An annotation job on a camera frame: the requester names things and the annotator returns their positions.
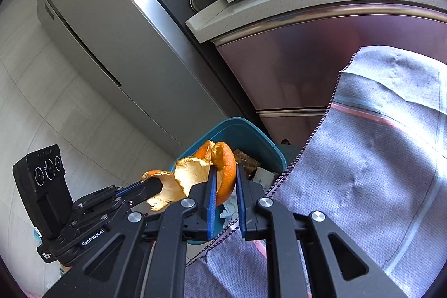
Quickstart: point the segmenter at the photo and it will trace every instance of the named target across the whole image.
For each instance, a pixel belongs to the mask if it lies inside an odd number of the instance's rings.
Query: floor
[[[0,14],[0,255],[21,288],[37,296],[59,278],[59,263],[45,264],[36,253],[12,166],[55,143],[73,200],[127,186],[173,161],[66,60],[37,19],[36,0],[12,0]]]

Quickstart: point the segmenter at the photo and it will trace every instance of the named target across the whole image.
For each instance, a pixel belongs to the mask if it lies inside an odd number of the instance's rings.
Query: trash bin
[[[244,118],[229,118],[217,124],[208,133],[197,140],[191,147],[184,151],[178,158],[193,155],[207,140],[213,142],[225,142],[232,150],[240,149],[250,157],[260,162],[261,167],[281,174],[287,167],[286,159],[278,147],[257,126]],[[174,171],[175,162],[170,170]],[[224,219],[220,219],[223,205],[216,207],[214,237],[223,229]],[[204,243],[191,241],[190,244],[199,245]]]

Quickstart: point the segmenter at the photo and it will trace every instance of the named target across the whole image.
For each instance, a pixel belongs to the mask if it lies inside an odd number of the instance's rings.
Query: sticker
[[[42,239],[41,239],[42,235],[41,235],[39,229],[36,227],[34,227],[33,236],[37,241],[40,241],[40,242],[42,241]]]
[[[104,232],[105,232],[104,229],[99,229],[99,231],[97,231],[97,233],[94,233],[87,240],[83,241],[81,245],[86,246],[89,242],[92,242],[93,240],[95,240],[99,235],[103,234]]]
[[[51,258],[51,253],[42,252],[42,253],[40,253],[40,255],[42,255],[44,257],[44,259],[46,259],[46,260]]]

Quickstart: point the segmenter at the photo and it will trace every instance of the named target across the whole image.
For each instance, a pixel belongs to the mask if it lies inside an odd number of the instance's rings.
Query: towel
[[[447,66],[426,56],[361,48],[267,192],[292,212],[323,211],[408,298],[447,260],[446,79]],[[186,266],[185,298],[210,296],[267,297],[265,245],[243,240],[238,220]]]

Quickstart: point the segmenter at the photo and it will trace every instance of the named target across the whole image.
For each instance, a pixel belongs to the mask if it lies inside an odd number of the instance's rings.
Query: trash
[[[236,189],[233,189],[231,196],[228,200],[224,202],[224,210],[220,213],[220,218],[224,218],[225,222],[224,226],[227,226],[231,221],[237,219],[239,217],[237,211],[237,197],[236,197]]]
[[[244,167],[246,178],[248,178],[249,175],[261,165],[257,160],[251,158],[249,155],[245,154],[239,149],[236,149],[233,154],[236,162]]]
[[[218,142],[211,150],[211,160],[217,170],[216,206],[230,196],[236,183],[236,161],[229,145]]]
[[[253,177],[253,182],[258,182],[262,185],[264,192],[272,185],[273,181],[278,177],[277,173],[269,172],[263,168],[258,167],[256,174]]]
[[[208,181],[211,163],[196,157],[185,157],[175,164],[175,181],[188,196],[195,184]]]
[[[193,157],[201,158],[207,162],[211,162],[211,150],[215,143],[211,140],[207,140],[197,151],[193,154]]]
[[[157,193],[157,195],[146,200],[152,211],[160,211],[170,203],[186,197],[178,183],[175,181],[173,172],[148,171],[141,177],[141,180],[144,181],[150,177],[158,178],[163,184],[160,193]]]

